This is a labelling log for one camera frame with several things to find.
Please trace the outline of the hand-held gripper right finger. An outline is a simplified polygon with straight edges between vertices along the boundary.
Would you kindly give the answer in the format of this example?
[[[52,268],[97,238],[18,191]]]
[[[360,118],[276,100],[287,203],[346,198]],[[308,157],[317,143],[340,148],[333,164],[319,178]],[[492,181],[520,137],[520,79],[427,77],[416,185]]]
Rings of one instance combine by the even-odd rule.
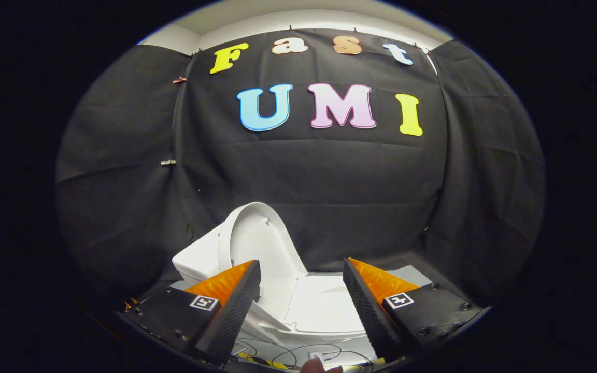
[[[388,363],[445,345],[486,310],[447,286],[419,286],[351,257],[342,279],[378,358]]]

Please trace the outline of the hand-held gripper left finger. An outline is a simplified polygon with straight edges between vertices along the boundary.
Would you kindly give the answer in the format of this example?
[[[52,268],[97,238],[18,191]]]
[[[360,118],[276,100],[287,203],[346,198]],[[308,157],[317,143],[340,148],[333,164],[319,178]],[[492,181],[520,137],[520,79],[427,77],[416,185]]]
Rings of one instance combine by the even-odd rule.
[[[260,262],[250,260],[184,290],[169,286],[128,307],[123,318],[172,352],[225,364],[260,283]]]

